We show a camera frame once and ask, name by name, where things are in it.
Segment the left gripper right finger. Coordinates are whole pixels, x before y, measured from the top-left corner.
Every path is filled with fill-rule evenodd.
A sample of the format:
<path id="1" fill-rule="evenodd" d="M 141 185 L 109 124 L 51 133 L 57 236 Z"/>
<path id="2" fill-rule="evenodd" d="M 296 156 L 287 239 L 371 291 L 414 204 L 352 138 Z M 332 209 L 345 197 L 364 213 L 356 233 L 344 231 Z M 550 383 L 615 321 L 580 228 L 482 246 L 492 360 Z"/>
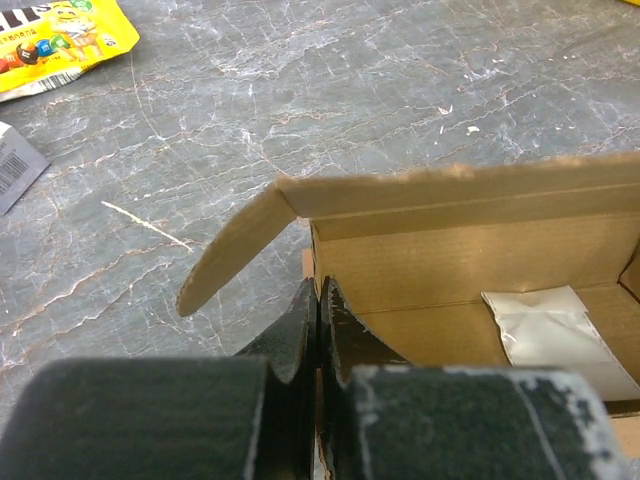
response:
<path id="1" fill-rule="evenodd" d="M 320 459 L 330 479 L 628 479 L 604 404 L 555 368 L 418 367 L 319 300 Z"/>

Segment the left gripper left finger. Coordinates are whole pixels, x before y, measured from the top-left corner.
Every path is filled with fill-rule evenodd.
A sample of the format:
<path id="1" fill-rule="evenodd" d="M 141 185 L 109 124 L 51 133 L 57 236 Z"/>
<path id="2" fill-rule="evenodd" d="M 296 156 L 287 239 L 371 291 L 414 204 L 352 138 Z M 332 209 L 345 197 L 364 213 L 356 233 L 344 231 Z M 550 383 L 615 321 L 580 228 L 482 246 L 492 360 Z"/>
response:
<path id="1" fill-rule="evenodd" d="M 230 357 L 49 364 L 2 434 L 2 477 L 311 478 L 317 313 L 307 279 Z"/>

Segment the brown cardboard box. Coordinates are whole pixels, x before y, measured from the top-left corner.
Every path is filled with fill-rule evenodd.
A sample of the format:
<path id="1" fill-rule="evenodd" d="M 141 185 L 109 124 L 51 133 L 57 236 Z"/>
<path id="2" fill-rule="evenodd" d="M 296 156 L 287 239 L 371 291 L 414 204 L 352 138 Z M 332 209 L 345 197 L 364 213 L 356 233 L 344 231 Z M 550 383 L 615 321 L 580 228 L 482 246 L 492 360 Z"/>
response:
<path id="1" fill-rule="evenodd" d="M 582 377 L 612 425 L 639 398 L 605 401 L 579 373 L 507 358 L 483 292 L 571 287 L 639 384 L 639 156 L 567 156 L 533 164 L 393 176 L 283 177 L 240 210 L 187 276 L 189 316 L 290 223 L 312 232 L 317 297 L 314 459 L 320 458 L 319 300 L 335 279 L 354 314 L 418 367 L 555 368 Z"/>

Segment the small white plastic block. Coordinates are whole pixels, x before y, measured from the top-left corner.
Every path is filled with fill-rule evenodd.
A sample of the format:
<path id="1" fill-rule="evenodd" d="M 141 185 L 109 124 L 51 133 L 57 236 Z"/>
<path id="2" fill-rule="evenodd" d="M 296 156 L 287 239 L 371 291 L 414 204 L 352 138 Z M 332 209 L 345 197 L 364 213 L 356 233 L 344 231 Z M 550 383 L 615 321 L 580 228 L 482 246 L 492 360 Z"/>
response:
<path id="1" fill-rule="evenodd" d="M 481 296 L 512 365 L 573 370 L 605 401 L 639 398 L 639 384 L 603 340 L 571 287 Z"/>

